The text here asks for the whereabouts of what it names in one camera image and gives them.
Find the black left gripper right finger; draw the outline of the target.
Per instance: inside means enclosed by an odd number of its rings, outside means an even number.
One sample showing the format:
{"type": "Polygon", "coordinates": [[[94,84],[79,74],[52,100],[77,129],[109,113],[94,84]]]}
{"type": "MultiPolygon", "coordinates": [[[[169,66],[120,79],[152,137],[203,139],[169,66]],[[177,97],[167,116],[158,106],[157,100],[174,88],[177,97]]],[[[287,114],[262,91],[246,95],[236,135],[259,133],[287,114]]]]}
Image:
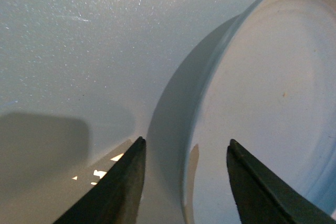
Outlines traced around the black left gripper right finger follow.
{"type": "Polygon", "coordinates": [[[226,164],[242,223],[335,223],[235,139],[227,148],[226,164]]]}

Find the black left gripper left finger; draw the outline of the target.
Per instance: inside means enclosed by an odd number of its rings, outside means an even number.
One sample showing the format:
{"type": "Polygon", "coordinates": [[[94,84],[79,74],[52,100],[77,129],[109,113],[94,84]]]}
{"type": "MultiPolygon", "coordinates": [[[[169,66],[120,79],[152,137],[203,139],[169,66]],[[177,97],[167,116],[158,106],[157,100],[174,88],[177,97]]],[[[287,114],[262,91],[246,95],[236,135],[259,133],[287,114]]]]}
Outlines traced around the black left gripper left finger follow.
{"type": "Polygon", "coordinates": [[[136,223],[145,177],[139,137],[100,181],[55,223],[136,223]]]}

